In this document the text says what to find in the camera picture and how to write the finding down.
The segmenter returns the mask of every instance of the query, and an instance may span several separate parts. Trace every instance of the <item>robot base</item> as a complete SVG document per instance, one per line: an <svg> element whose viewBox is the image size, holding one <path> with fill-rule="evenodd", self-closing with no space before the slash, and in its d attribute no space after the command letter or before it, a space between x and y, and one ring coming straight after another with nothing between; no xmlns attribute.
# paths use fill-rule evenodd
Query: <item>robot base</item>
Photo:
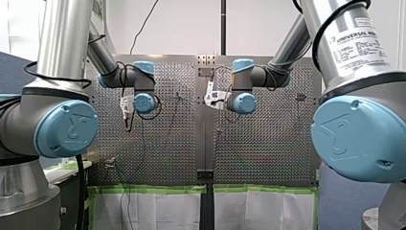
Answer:
<svg viewBox="0 0 406 230"><path fill-rule="evenodd" d="M40 200L0 213L0 226L8 230L58 230L60 228L59 187L50 185Z"/></svg>

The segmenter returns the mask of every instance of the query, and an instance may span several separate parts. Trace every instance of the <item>blue joint cap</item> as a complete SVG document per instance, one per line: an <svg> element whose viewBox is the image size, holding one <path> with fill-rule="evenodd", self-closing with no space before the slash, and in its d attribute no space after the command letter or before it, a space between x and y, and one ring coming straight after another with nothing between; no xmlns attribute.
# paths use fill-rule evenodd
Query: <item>blue joint cap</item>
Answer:
<svg viewBox="0 0 406 230"><path fill-rule="evenodd" d="M138 60L134 61L132 65L146 74L154 75L154 64L150 61Z"/></svg>
<svg viewBox="0 0 406 230"><path fill-rule="evenodd" d="M238 73L252 67L254 67L254 61L252 59L242 58L233 61L234 73Z"/></svg>
<svg viewBox="0 0 406 230"><path fill-rule="evenodd" d="M102 75L98 74L98 80L99 80L99 85L101 85L101 87L103 88L109 88L105 83L104 80L102 79Z"/></svg>
<svg viewBox="0 0 406 230"><path fill-rule="evenodd" d="M133 106L140 114L148 114L155 108L155 101L147 93L140 93L134 97Z"/></svg>
<svg viewBox="0 0 406 230"><path fill-rule="evenodd" d="M89 103L79 100L60 103L36 127L35 150L48 158L82 154L95 139L98 125L96 111Z"/></svg>
<svg viewBox="0 0 406 230"><path fill-rule="evenodd" d="M233 108L238 114L251 114L257 109L257 99L250 93L242 93L234 99Z"/></svg>
<svg viewBox="0 0 406 230"><path fill-rule="evenodd" d="M339 174L377 183L406 178L406 124L390 108L341 96L320 106L313 120L314 147Z"/></svg>

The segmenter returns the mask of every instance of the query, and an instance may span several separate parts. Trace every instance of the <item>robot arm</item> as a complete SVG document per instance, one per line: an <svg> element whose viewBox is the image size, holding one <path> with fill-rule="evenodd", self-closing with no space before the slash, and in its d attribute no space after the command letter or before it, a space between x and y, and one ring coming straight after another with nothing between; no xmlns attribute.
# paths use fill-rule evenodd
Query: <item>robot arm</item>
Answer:
<svg viewBox="0 0 406 230"><path fill-rule="evenodd" d="M154 65L149 61L135 61L131 65L122 64L108 51L96 27L91 24L87 56L99 71L99 83L104 88L133 87L135 95L122 97L121 107L126 118L134 109L140 114L148 114L158 106L154 95Z"/></svg>
<svg viewBox="0 0 406 230"><path fill-rule="evenodd" d="M95 138L98 118L80 84L91 6L92 1L47 2L33 73L38 78L1 111L0 140L14 156L75 156Z"/></svg>
<svg viewBox="0 0 406 230"><path fill-rule="evenodd" d="M257 100L252 87L285 86L290 60L297 59L311 37L314 64L327 84L311 127L315 149L346 178L393 183L406 178L406 73L386 61L367 11L370 3L302 0L303 15L269 64L284 68L286 75L250 59L236 60L227 107L253 113Z"/></svg>
<svg viewBox="0 0 406 230"><path fill-rule="evenodd" d="M295 62L305 55L309 47L310 35L307 31L305 18L300 15L268 65L255 65L251 59L234 61L232 94L228 93L226 96L225 92L218 92L216 95L224 96L221 98L222 102L226 101L227 104L223 106L222 103L219 103L212 105L212 107L217 109L226 107L238 114L255 112L257 99L252 94L253 87L272 89L286 87L290 82L290 72ZM210 92L207 91L205 99L209 96L212 101L219 101L219 99L214 99Z"/></svg>

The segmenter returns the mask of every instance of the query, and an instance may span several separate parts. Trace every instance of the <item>metal pole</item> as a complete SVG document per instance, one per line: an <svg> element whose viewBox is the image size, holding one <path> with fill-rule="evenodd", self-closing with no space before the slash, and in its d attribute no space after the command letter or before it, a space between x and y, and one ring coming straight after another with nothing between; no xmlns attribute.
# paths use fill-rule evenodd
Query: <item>metal pole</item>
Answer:
<svg viewBox="0 0 406 230"><path fill-rule="evenodd" d="M81 79L87 51L92 0L48 0L36 72Z"/></svg>
<svg viewBox="0 0 406 230"><path fill-rule="evenodd" d="M226 55L226 45L227 45L227 0L221 0L221 55Z"/></svg>
<svg viewBox="0 0 406 230"><path fill-rule="evenodd" d="M302 55L309 45L310 35L305 24L305 18L300 14L287 33L275 57L272 59L272 63L291 62L280 66L282 69L288 71L294 65L292 60Z"/></svg>

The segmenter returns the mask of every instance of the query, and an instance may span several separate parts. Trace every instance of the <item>pegboard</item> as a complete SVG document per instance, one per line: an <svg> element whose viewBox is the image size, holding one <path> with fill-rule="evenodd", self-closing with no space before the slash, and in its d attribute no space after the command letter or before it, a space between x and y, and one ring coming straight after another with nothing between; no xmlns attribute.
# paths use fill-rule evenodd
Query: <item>pegboard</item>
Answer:
<svg viewBox="0 0 406 230"><path fill-rule="evenodd" d="M236 58L212 57L209 63L195 56L117 57L126 63L155 63L155 92L163 109L152 121L141 122L136 117L132 132L127 133L119 108L122 89L98 85L90 89L100 118L98 140L90 150L96 157L89 176L91 184L196 184L196 172L204 167L214 170L215 183L312 185L319 159L312 148L310 124L321 94L321 79L310 58L299 61L288 87L275 92L255 89L257 112L230 123L225 114L230 120L237 117L235 114L202 104L206 89L202 81L207 78L198 76L198 68L231 67ZM270 59L251 58L256 63ZM87 76L97 78L90 63ZM219 70L216 87L226 90L230 79L230 72ZM305 95L305 100L298 102L298 94ZM199 119L202 112L206 117ZM113 157L116 167L106 168L105 162Z"/></svg>
<svg viewBox="0 0 406 230"><path fill-rule="evenodd" d="M231 67L229 61L218 65ZM226 90L230 79L230 71L219 70L218 89ZM321 78L305 58L295 66L287 87L254 89L258 99L254 114L238 117L229 111L216 112L214 183L316 185L319 159L310 126L320 92Z"/></svg>

